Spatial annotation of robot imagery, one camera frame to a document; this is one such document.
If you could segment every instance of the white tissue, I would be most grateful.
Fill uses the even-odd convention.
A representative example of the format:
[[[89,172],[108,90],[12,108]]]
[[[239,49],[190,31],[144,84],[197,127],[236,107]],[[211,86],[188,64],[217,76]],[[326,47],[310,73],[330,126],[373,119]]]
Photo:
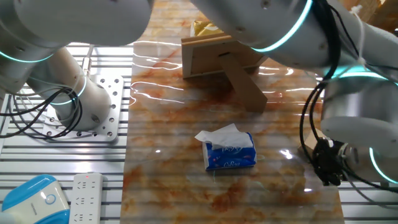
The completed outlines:
[[[224,147],[253,147],[249,135],[238,131],[235,124],[213,132],[201,131],[195,138],[201,142],[211,143],[212,150]]]

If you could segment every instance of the power strip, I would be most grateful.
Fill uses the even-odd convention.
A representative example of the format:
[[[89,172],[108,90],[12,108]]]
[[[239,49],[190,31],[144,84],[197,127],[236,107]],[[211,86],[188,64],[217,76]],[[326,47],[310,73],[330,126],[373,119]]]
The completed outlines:
[[[100,223],[102,182],[102,174],[75,175],[69,224]]]

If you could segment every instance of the yellow object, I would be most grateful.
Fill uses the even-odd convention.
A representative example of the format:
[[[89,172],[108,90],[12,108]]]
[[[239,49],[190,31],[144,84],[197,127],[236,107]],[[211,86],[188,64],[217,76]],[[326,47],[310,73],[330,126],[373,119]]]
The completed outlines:
[[[222,33],[217,26],[212,24],[210,21],[202,22],[202,21],[193,21],[191,27],[191,36],[203,36],[210,34],[219,34]]]

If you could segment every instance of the blue tissue box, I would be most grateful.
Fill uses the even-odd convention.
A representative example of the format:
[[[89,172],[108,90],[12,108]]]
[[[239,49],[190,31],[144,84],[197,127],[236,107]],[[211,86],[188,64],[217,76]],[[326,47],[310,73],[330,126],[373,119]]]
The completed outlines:
[[[254,166],[257,162],[256,149],[250,133],[253,147],[224,147],[212,150],[212,144],[203,142],[205,169],[225,169]]]

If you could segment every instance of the metal grid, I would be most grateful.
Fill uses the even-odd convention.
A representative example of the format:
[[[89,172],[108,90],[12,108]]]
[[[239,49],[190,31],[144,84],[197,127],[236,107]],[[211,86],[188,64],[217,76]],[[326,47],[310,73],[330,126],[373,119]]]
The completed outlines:
[[[88,45],[71,44],[68,50],[81,63]],[[82,172],[104,174],[101,209],[102,224],[119,223],[123,187],[123,165],[126,153],[128,106],[132,73],[132,45],[124,47],[97,47],[93,52],[92,74],[124,78],[123,101],[120,114],[118,140],[113,144],[60,143],[47,144],[27,136],[5,139],[0,151],[0,208],[4,197],[15,187],[29,179],[48,173],[57,178],[67,198],[72,194],[73,176]],[[39,103],[39,98],[32,98]],[[39,131],[42,125],[35,124]],[[16,127],[9,124],[9,132]],[[371,199],[398,208],[398,195],[374,190],[364,184],[358,187]],[[340,198],[347,224],[398,223],[398,213],[365,201],[348,183],[340,186]]]

